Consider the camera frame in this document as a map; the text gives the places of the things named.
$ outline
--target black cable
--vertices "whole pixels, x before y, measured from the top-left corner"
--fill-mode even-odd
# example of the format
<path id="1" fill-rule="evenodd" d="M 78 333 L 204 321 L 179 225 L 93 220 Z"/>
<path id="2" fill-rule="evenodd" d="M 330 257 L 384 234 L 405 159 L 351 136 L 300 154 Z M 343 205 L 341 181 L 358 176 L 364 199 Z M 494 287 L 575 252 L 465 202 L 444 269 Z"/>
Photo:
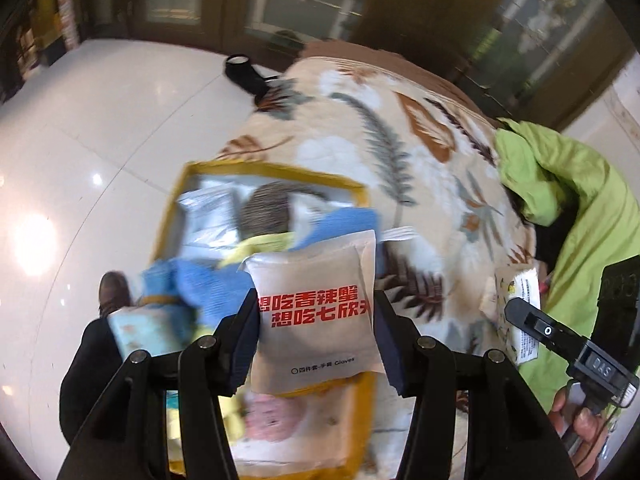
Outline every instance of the black cable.
<path id="1" fill-rule="evenodd" d="M 580 462 L 578 462 L 578 463 L 575 465 L 575 468 L 576 468 L 576 469 L 578 469 L 578 468 L 579 468 L 579 467 L 584 463 L 584 461 L 588 459 L 589 455 L 591 454 L 591 451 L 593 451 L 593 448 L 594 448 L 594 447 L 596 446 L 596 444 L 598 443 L 598 440 L 599 440 L 599 438 L 600 438 L 600 435 L 602 434 L 602 431 L 603 431 L 605 428 L 608 428 L 608 427 L 609 427 L 609 423 L 611 422 L 611 419 L 613 418 L 613 416 L 614 416 L 617 412 L 619 412 L 619 410 L 620 410 L 620 407 L 619 407 L 619 406 L 617 406 L 617 407 L 616 407 L 616 408 L 611 412 L 611 415 L 609 415 L 609 416 L 607 417 L 607 420 L 606 420 L 606 421 L 605 421 L 605 423 L 602 425 L 602 427 L 600 428 L 600 431 L 596 434 L 595 438 L 593 439 L 593 442 L 591 443 L 591 447 L 589 448 L 589 450 L 588 450 L 587 454 L 584 456 L 584 458 L 583 458 L 582 460 L 580 460 Z"/>

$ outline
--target person's leg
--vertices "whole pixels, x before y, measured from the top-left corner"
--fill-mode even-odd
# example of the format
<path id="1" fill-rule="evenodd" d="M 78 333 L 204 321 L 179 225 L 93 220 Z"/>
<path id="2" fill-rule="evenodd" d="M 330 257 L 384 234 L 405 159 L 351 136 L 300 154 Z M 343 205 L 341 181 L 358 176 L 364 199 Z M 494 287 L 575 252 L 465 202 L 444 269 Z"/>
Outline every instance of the person's leg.
<path id="1" fill-rule="evenodd" d="M 98 290 L 100 317 L 84 329 L 80 347 L 60 385 L 60 428 L 71 444 L 98 397 L 122 364 L 107 316 L 131 305 L 121 272 L 107 272 Z"/>

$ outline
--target wall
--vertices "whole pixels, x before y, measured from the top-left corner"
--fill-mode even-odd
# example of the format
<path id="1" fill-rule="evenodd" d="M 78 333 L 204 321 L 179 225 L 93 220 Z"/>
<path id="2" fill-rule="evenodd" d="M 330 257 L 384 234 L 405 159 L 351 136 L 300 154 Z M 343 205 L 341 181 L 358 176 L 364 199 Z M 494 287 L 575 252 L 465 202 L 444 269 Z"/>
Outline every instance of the wall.
<path id="1" fill-rule="evenodd" d="M 640 55 L 564 132 L 600 152 L 640 200 Z"/>

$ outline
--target brown shoe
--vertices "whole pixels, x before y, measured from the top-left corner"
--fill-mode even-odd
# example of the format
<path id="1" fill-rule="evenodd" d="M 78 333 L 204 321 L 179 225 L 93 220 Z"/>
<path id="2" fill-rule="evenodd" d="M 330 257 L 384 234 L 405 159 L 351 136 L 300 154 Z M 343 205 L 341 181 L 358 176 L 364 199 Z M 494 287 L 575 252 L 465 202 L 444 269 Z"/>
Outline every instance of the brown shoe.
<path id="1" fill-rule="evenodd" d="M 98 300 L 100 317 L 106 317 L 123 306 L 131 306 L 129 284 L 123 273 L 111 270 L 102 277 L 98 289 Z"/>

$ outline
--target pink object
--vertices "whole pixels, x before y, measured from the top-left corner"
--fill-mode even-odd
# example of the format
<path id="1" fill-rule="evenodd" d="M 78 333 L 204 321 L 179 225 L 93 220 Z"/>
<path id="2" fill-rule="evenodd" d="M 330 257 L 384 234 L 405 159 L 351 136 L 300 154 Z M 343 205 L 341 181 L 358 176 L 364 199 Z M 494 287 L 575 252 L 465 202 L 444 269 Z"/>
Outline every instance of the pink object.
<path id="1" fill-rule="evenodd" d="M 305 414 L 305 403 L 299 398 L 253 394 L 247 409 L 246 436 L 254 440 L 280 442 L 296 431 Z"/>

